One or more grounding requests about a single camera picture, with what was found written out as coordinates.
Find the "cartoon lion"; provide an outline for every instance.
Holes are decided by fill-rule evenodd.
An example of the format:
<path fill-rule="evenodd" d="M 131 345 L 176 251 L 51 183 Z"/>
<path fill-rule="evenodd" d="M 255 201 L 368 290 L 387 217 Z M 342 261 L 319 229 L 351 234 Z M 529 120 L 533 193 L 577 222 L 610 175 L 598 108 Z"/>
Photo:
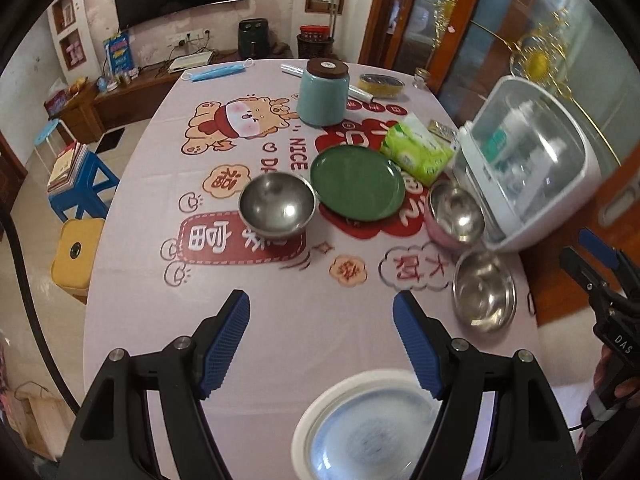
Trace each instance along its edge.
<path fill-rule="evenodd" d="M 298 118 L 298 114 L 286 106 L 288 102 L 288 99 L 243 97 L 226 105 L 203 103 L 189 121 L 182 152 L 199 155 L 209 148 L 225 152 L 235 146 L 230 139 L 255 139 L 288 128 L 288 121 Z"/>

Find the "power outlet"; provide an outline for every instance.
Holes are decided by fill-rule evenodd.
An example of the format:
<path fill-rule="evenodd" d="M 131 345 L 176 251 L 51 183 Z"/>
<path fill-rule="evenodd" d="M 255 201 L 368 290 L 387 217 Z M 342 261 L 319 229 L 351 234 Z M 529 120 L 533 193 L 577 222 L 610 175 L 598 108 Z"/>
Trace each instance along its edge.
<path fill-rule="evenodd" d="M 177 32 L 166 37 L 166 46 L 179 46 L 181 41 L 186 43 L 187 41 L 199 41 L 206 40 L 207 36 L 204 33 L 203 28 L 197 28 L 195 30 L 185 30 L 184 32 Z"/>

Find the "green plate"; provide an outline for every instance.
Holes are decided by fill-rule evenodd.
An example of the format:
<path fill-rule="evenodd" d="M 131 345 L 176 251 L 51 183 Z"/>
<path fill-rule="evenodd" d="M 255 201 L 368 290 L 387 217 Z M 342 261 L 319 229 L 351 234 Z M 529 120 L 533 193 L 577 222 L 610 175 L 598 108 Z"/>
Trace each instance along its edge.
<path fill-rule="evenodd" d="M 333 146 L 311 165 L 311 185 L 320 202 L 352 220 L 391 216 L 404 201 L 404 179 L 386 156 L 361 146 Z"/>

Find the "light blue stool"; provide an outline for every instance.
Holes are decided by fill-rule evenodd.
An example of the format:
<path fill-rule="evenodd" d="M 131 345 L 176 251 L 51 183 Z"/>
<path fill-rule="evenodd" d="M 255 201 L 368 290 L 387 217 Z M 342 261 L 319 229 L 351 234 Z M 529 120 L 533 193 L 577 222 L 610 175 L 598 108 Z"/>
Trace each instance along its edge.
<path fill-rule="evenodd" d="M 105 174 L 107 180 L 100 184 L 94 184 L 98 170 Z M 118 177 L 95 153 L 86 152 L 74 186 L 58 194 L 49 195 L 49 203 L 63 222 L 68 220 L 65 211 L 72 207 L 77 207 L 76 219 L 82 219 L 85 211 L 92 218 L 107 218 L 109 207 L 98 196 L 98 193 L 117 187 L 119 183 Z"/>
<path fill-rule="evenodd" d="M 49 145 L 49 148 L 53 153 L 53 160 L 56 160 L 56 158 L 58 157 L 58 152 L 56 151 L 56 149 L 51 144 L 50 137 L 53 134 L 53 132 L 56 131 L 56 128 L 58 127 L 59 124 L 61 124 L 62 127 L 66 130 L 66 132 L 69 134 L 69 137 L 71 137 L 73 140 L 76 140 L 76 138 L 74 137 L 74 134 L 72 134 L 71 130 L 66 126 L 65 121 L 61 121 L 60 119 L 52 119 L 47 123 L 47 126 L 45 126 L 42 129 L 42 131 L 38 134 L 38 136 L 36 137 L 36 140 L 33 141 L 33 148 L 34 148 L 34 150 L 36 152 L 36 155 L 40 159 L 42 165 L 44 166 L 44 169 L 49 172 L 49 175 L 51 175 L 51 170 L 45 164 L 45 162 L 44 162 L 44 160 L 42 158 L 42 155 L 38 151 L 38 147 L 40 145 L 42 145 L 44 142 L 46 142 Z"/>

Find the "tile floor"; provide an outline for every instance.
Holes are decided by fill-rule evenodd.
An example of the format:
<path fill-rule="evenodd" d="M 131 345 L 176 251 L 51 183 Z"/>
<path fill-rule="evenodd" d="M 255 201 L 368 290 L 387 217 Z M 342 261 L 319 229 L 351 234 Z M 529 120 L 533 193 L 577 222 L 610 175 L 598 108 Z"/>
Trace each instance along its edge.
<path fill-rule="evenodd" d="M 119 145 L 100 154 L 117 175 L 122 173 L 148 121 L 127 126 Z M 80 401 L 82 382 L 82 337 L 85 306 L 57 288 L 49 269 L 55 256 L 62 224 L 50 209 L 45 187 L 48 175 L 32 156 L 12 216 L 18 229 L 31 291 L 50 350 L 69 388 Z M 0 332 L 5 340 L 9 382 L 16 387 L 35 381 L 58 394 L 40 357 L 24 313 L 8 244 L 0 244 Z M 590 309 L 540 329 L 542 355 L 538 356 L 553 385 L 589 381 L 600 355 L 600 344 L 591 327 Z M 27 389 L 39 394 L 39 388 Z"/>
<path fill-rule="evenodd" d="M 117 147 L 100 154 L 118 177 L 122 176 L 147 125 L 148 121 L 130 124 Z M 91 145 L 94 151 L 96 147 L 97 143 Z M 85 306 L 51 281 L 50 266 L 56 254 L 62 223 L 49 206 L 46 193 L 49 175 L 36 155 L 31 155 L 27 170 L 29 174 L 15 201 L 12 217 L 20 237 L 42 331 L 66 383 L 74 397 L 81 401 L 84 398 L 82 334 Z M 109 193 L 113 195 L 113 190 L 105 191 L 103 198 L 109 199 Z M 59 396 L 31 335 L 11 251 L 4 239 L 0 244 L 0 298 L 0 335 L 10 386 L 15 388 L 26 381 L 34 381 Z M 25 386 L 23 391 L 40 394 L 40 389 L 33 384 Z"/>

